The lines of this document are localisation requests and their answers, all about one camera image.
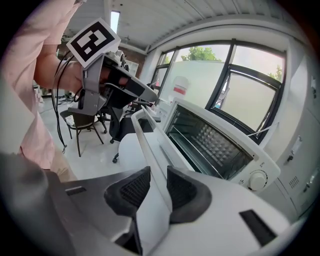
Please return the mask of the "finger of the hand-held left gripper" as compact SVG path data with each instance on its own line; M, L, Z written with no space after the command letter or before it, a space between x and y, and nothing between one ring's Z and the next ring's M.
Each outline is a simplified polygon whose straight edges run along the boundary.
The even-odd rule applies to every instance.
M154 102L157 99L157 94L153 89L141 82L135 76L132 76L125 68L121 67L119 58L115 54L108 54L108 68L116 69L123 73L122 76L128 77L128 81L125 86L114 85L112 83L108 84L135 98L149 102Z

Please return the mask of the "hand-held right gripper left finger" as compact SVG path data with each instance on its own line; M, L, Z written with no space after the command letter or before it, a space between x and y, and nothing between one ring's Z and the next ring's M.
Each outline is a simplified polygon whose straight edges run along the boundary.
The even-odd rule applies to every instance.
M149 166L59 186L59 216L70 238L63 256L143 256L138 211L151 187Z

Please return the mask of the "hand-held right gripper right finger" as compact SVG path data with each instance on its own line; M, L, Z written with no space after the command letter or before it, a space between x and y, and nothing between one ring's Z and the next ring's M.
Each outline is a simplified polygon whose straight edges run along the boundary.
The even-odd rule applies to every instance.
M169 166L173 211L152 256L279 256L300 231L246 188Z

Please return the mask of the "white oven door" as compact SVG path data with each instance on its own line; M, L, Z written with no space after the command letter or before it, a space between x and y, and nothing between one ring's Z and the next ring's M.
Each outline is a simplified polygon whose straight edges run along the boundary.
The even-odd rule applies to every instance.
M167 189L167 167L190 171L193 168L146 108L133 114L131 120L150 167L150 188L136 215L141 245L144 254L148 255L156 250L170 229L173 203Z

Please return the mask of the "white oven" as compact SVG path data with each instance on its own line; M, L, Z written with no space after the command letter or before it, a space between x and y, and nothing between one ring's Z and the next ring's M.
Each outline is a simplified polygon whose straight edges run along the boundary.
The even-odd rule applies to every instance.
M278 165L232 124L183 99L175 98L174 106L163 131L194 171L239 184L255 194L278 178ZM267 175L267 183L260 191L248 188L250 175L256 170Z

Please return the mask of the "person's left forearm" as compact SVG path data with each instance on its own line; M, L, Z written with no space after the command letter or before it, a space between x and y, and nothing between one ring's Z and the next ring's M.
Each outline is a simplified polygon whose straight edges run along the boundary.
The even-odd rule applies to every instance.
M82 88L82 66L76 61L64 64L56 56L56 45L45 45L36 58L33 79L46 89L77 92Z

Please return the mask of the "white oven knob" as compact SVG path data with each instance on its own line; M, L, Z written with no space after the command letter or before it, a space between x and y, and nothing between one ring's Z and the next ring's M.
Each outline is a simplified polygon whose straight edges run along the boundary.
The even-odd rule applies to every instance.
M267 174L262 170L256 170L250 174L248 188L252 191L261 191L267 184Z

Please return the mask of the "white water dispenser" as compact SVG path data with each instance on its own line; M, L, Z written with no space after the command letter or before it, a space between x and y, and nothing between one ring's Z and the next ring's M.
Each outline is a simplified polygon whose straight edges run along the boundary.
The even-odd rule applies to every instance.
M157 105L157 116L165 121L175 109L175 98L171 100L160 99Z

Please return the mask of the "clear water jug red label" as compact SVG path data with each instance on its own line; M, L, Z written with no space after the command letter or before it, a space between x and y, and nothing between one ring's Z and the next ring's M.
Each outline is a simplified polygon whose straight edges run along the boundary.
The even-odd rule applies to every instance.
M172 98L183 99L190 86L190 81L184 76L176 76L173 80L173 88L171 92Z

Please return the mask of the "black office chair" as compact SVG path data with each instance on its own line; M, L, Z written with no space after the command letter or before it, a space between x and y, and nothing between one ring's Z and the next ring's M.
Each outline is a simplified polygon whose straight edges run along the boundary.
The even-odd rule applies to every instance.
M135 133L133 122L131 117L122 117L123 109L108 107L108 114L110 115L109 134L113 144L115 141L121 142L121 140L127 135Z

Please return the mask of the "person's beige trousers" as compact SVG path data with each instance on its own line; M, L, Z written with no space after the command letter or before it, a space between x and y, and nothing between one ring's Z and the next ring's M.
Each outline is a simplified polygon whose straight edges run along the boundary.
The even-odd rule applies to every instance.
M51 163L50 170L57 174L62 183L76 181L77 177L74 174L67 158L63 151L57 146L54 148L54 156Z

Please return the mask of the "person's pink shirt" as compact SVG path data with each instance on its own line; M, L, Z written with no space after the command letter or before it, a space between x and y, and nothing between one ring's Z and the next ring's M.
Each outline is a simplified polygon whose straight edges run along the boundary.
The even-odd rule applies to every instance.
M52 136L38 112L33 82L37 80L38 57L44 46L57 46L76 10L85 0L44 0L23 22L8 45L0 69L4 81L22 102L20 114L31 114L32 122L18 152L49 170L55 156Z

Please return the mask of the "black metal chair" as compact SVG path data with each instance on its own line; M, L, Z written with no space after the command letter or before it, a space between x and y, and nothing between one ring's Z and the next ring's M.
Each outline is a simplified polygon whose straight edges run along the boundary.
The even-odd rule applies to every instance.
M95 115L86 115L86 114L80 114L71 112L69 110L64 110L60 113L60 116L66 123L70 138L72 139L72 133L71 130L74 130L76 132L76 144L77 144L77 151L78 156L81 157L81 151L80 151L80 143L79 143L79 135L81 131L83 130L93 130L95 131L97 137L99 138L100 142L104 144L101 136L99 135L95 123L96 123L96 116Z

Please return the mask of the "grey metal locker cabinet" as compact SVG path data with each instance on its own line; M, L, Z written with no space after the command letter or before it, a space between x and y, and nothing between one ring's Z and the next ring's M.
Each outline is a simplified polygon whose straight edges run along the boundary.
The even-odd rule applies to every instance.
M310 211L320 191L320 65L307 55L290 79L265 151L280 175L260 196L294 223Z

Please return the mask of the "black window frame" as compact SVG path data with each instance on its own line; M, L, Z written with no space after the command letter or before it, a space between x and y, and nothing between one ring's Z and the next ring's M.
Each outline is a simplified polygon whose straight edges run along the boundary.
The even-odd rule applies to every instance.
M159 99L171 100L173 81L186 77L183 98L234 125L260 144L280 106L286 51L230 39L163 51L152 76Z

